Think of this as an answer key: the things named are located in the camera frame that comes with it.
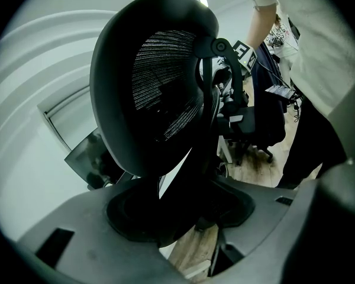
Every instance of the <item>person's arm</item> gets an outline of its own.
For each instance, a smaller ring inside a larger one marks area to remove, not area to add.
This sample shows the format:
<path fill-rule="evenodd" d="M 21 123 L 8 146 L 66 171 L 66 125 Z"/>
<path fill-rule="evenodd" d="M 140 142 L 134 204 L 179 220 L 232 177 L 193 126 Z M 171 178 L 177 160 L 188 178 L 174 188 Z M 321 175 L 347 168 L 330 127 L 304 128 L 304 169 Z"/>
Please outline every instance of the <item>person's arm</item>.
<path fill-rule="evenodd" d="M 276 4 L 254 9 L 246 43 L 255 50 L 268 36 L 276 18 Z"/>

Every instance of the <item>black cable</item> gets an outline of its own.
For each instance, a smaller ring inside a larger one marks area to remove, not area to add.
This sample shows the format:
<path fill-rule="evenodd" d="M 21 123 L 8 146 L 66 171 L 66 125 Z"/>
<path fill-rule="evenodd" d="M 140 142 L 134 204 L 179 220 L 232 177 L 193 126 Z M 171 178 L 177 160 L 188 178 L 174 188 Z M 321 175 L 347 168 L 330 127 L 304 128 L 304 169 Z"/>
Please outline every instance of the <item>black cable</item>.
<path fill-rule="evenodd" d="M 293 48 L 294 50 L 298 51 L 298 49 L 296 47 L 291 46 L 288 42 L 284 42 L 284 44 L 288 44 L 291 48 Z"/>
<path fill-rule="evenodd" d="M 295 122 L 298 122 L 298 120 L 300 120 L 300 107 L 298 106 L 297 100 L 295 101 L 294 107 L 297 112 L 297 115 L 295 115 Z"/>
<path fill-rule="evenodd" d="M 258 64 L 263 67 L 264 69 L 268 70 L 277 80 L 279 80 L 280 82 L 282 82 L 287 88 L 289 88 L 289 85 L 287 83 L 284 82 L 284 80 L 280 79 L 278 76 L 275 75 L 275 73 L 270 70 L 269 68 L 266 68 L 263 64 L 261 64 L 258 60 L 256 60 L 258 62 Z"/>

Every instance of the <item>person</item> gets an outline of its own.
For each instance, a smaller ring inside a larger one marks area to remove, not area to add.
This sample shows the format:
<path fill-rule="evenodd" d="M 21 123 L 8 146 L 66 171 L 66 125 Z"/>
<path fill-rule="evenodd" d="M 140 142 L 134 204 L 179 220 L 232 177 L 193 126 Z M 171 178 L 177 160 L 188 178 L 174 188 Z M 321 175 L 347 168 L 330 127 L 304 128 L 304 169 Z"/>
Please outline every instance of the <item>person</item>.
<path fill-rule="evenodd" d="M 267 45 L 272 47 L 274 54 L 279 58 L 279 67 L 282 79 L 291 85 L 290 71 L 298 54 L 297 42 L 291 29 L 281 23 L 281 18 L 276 14 L 276 19 L 266 39 Z"/>
<path fill-rule="evenodd" d="M 256 49 L 275 22 L 277 0 L 252 1 L 254 12 L 246 43 Z M 355 38 L 329 0 L 279 3 L 301 34 L 290 74 L 305 97 L 296 136 L 277 185 L 293 189 L 321 163 L 318 176 L 346 159 L 327 118 L 355 85 Z"/>

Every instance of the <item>rectangular slot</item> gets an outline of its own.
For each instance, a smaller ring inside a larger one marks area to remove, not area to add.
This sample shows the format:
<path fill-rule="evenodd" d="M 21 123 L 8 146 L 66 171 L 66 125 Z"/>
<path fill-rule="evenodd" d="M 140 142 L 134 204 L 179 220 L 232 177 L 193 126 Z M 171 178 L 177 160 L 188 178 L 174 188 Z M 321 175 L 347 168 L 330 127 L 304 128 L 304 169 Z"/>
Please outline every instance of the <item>rectangular slot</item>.
<path fill-rule="evenodd" d="M 73 231 L 57 228 L 35 255 L 45 264 L 55 268 L 73 235 Z"/>
<path fill-rule="evenodd" d="M 292 204 L 293 200 L 289 199 L 289 198 L 285 198 L 284 196 L 281 196 L 280 198 L 276 199 L 276 202 L 290 206 Z"/>

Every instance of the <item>chair seat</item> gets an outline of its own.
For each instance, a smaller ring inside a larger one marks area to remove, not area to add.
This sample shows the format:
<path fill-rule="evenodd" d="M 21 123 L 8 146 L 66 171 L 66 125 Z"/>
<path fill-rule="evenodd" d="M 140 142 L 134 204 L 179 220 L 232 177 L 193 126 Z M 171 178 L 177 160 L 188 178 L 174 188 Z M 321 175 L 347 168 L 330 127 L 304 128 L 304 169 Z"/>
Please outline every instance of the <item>chair seat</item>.
<path fill-rule="evenodd" d="M 242 115 L 241 122 L 236 123 L 242 135 L 250 137 L 255 133 L 255 109 L 253 106 L 240 108 L 232 116 Z M 239 138 L 239 133 L 235 132 L 233 127 L 230 127 L 229 120 L 223 116 L 217 117 L 219 135 L 223 135 L 225 138 Z"/>

